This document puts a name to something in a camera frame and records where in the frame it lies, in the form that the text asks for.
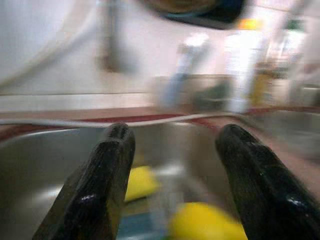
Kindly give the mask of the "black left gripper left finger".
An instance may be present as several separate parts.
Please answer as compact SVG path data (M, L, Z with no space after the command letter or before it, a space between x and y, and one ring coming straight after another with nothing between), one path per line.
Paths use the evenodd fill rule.
M135 149L127 124L105 129L88 160L64 182L32 239L116 239Z

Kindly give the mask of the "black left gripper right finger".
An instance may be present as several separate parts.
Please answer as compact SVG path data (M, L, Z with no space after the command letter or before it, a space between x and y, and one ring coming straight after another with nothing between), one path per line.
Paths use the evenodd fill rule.
M215 146L249 240L318 240L320 205L259 139L225 125Z

